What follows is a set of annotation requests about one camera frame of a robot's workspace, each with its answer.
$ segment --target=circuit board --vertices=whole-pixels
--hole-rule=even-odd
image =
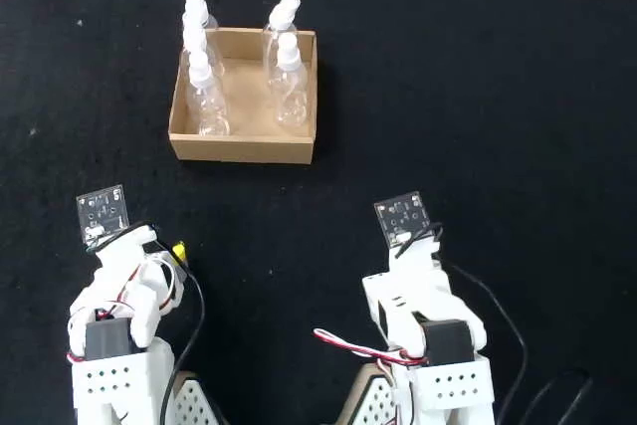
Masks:
[[[119,184],[76,198],[82,240],[90,245],[97,238],[110,236],[128,227],[128,213]]]
[[[374,203],[374,209],[389,249],[400,246],[430,223],[418,191]]]

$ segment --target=plastic bottle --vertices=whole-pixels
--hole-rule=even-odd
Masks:
[[[277,66],[278,43],[281,34],[297,32],[294,20],[301,0],[281,0],[268,19],[263,29],[263,69],[268,85],[272,84],[274,70]]]
[[[192,16],[192,20],[199,23],[204,29],[217,29],[219,22],[208,12],[206,0],[186,0],[185,15]]]
[[[181,16],[184,32],[186,30],[204,29],[212,30],[207,50],[213,53],[215,72],[223,77],[225,66],[217,46],[217,29],[219,22],[208,12],[208,4],[205,0],[186,0],[185,12]]]
[[[277,122],[283,126],[302,125],[308,118],[308,72],[293,33],[279,38],[272,91]]]
[[[190,54],[188,76],[190,85],[186,102],[190,130],[198,134],[229,134],[226,100],[205,52],[195,51]]]
[[[189,56],[193,52],[205,52],[215,75],[219,78],[223,77],[223,64],[217,60],[217,55],[214,49],[208,45],[206,31],[199,27],[188,27],[183,30],[183,51],[181,53],[183,57],[182,65],[185,65],[186,67],[190,66]]]

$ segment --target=red and white wire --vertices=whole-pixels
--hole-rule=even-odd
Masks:
[[[170,270],[170,285],[168,286],[168,294],[166,295],[166,298],[159,304],[159,309],[162,310],[163,308],[168,306],[168,304],[172,300],[172,293],[176,287],[175,281],[177,278],[177,273],[175,272],[174,265],[171,264],[169,261],[166,261],[165,259],[163,259],[160,255],[150,256],[149,259],[151,261],[155,261],[155,262],[159,262],[163,264],[166,268]]]
[[[335,345],[339,348],[344,348],[345,350],[349,350],[351,353],[355,353],[361,357],[380,358],[385,362],[398,363],[400,365],[423,365],[427,363],[427,357],[409,357],[405,355],[404,349],[382,351],[371,347],[356,345],[355,343],[348,342],[347,340],[340,338],[323,328],[315,328],[314,335],[323,342]]]

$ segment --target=black fabric surface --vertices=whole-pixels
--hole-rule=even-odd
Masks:
[[[209,0],[260,27],[277,0]],[[167,114],[182,0],[0,0],[0,423],[73,422],[68,306],[92,277],[75,196],[123,183],[131,221],[183,239],[208,302],[188,360],[232,424],[333,421],[381,346],[360,280],[386,269],[372,203],[418,189],[444,253],[529,343],[515,424],[562,369],[571,424],[631,423],[637,303],[635,0],[303,0],[318,32],[311,166],[179,162]],[[484,293],[496,409],[520,362]],[[190,291],[160,326],[175,351]],[[558,387],[533,423],[556,423]]]

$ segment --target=cardboard box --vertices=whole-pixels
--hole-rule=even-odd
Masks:
[[[186,70],[181,65],[172,99],[168,137],[179,159],[255,163],[312,162],[317,136],[317,37],[299,32],[299,50],[308,69],[308,121],[294,130],[275,122],[262,63],[259,29],[222,28],[217,44],[226,73],[223,87],[228,103],[230,135],[205,136],[186,132]]]

